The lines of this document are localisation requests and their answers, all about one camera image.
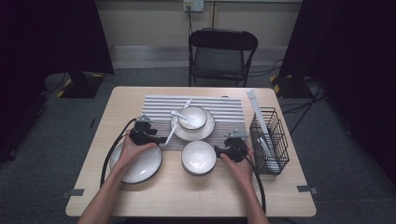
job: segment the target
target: chair seat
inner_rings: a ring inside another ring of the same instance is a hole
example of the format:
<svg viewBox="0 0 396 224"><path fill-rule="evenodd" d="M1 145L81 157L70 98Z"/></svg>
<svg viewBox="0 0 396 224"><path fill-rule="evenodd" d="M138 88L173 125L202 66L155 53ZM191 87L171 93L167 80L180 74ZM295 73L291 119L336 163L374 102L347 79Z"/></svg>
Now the chair seat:
<svg viewBox="0 0 396 224"><path fill-rule="evenodd" d="M242 50L196 48L192 72L198 76L242 77L244 62Z"/></svg>

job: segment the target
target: dish rack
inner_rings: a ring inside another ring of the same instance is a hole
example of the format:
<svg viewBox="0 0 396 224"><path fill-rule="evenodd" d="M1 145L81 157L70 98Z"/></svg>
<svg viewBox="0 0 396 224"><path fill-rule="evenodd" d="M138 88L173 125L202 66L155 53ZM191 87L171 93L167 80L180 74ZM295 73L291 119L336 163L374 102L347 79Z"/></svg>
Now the dish rack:
<svg viewBox="0 0 396 224"><path fill-rule="evenodd" d="M261 107L260 110L268 132L262 129L256 115L249 128L256 171L259 174L280 175L290 160L285 131L274 108Z"/></svg>

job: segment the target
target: gray carpet floor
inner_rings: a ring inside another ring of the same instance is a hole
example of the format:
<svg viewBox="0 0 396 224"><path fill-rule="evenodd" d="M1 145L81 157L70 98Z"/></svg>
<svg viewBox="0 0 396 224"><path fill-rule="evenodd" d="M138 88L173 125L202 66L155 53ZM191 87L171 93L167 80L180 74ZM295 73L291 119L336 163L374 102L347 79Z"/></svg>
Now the gray carpet floor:
<svg viewBox="0 0 396 224"><path fill-rule="evenodd" d="M269 68L255 66L252 71ZM75 186L113 88L188 86L187 67L117 69L115 73L105 77L94 99L57 98L60 88L48 94L41 116L17 148L17 159L0 163L0 223L77 222L77 218L65 214L67 199L61 196ZM276 73L251 77L247 86L272 88L269 76ZM62 78L62 74L51 75L46 86L51 90ZM201 79L195 83L219 87L233 84ZM309 83L309 87L316 92L318 83ZM284 112L307 103L307 99L278 100ZM284 115L290 131L303 112ZM396 223L394 186L370 154L348 135L342 116L329 101L323 99L311 106L292 139L308 185L318 189L313 195L318 211L310 218L271 217L272 223ZM160 223L157 219L132 221ZM218 219L217 223L228 222Z"/></svg>

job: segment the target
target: person's hand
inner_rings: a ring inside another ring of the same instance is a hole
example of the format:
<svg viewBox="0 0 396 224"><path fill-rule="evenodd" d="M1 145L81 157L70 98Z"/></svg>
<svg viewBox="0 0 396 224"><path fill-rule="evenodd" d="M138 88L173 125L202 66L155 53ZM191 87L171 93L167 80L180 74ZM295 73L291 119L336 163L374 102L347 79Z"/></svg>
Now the person's hand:
<svg viewBox="0 0 396 224"><path fill-rule="evenodd" d="M156 147L155 143L148 143L143 146L138 146L135 144L132 139L129 137L129 133L131 130L126 131L126 135L124 137L124 141L122 144L122 150L119 157L118 162L120 163L121 167L129 167L136 161L136 159L144 152L151 148Z"/></svg>
<svg viewBox="0 0 396 224"><path fill-rule="evenodd" d="M253 158L254 150L247 144L247 158ZM240 162L232 161L226 154L221 153L220 157L227 163L233 172L233 177L241 185L242 188L251 186L251 178L253 170L247 160L243 159Z"/></svg>

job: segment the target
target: person's arm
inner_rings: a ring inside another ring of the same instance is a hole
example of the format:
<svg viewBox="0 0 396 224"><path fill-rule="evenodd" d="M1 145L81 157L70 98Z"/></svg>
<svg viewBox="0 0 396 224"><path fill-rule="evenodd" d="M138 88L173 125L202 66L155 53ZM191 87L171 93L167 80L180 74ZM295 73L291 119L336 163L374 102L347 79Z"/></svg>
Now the person's arm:
<svg viewBox="0 0 396 224"><path fill-rule="evenodd" d="M120 158L114 164L102 187L88 204L78 223L108 223L125 172L140 154L156 146L154 143L143 146L135 145L128 137L129 132L130 130L124 137Z"/></svg>
<svg viewBox="0 0 396 224"><path fill-rule="evenodd" d="M253 148L247 146L247 150L250 158L253 158ZM247 223L270 223L264 211L262 210L262 206L260 205L259 200L256 196L256 191L253 188L253 184L251 182L253 170L248 161L242 160L240 162L234 162L230 160L230 158L225 154L221 154L220 156L230 167L233 173L233 177L236 179L240 189L242 190L242 195L244 196L245 208L247 212Z"/></svg>

